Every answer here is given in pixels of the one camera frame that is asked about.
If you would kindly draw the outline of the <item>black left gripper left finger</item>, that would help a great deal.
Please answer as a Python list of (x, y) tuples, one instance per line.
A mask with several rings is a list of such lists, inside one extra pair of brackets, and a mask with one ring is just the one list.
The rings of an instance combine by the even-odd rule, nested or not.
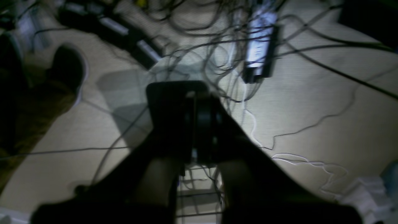
[(162, 224), (175, 220), (178, 174), (191, 157), (196, 81), (146, 88), (153, 129), (102, 180), (61, 203), (44, 204), (32, 224)]

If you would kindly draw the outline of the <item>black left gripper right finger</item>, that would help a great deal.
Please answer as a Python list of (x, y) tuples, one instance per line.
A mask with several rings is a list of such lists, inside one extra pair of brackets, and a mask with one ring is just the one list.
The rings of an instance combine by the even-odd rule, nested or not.
[(296, 183), (226, 113), (204, 82), (195, 83), (195, 161), (216, 165), (223, 224), (361, 224), (357, 210), (321, 199)]

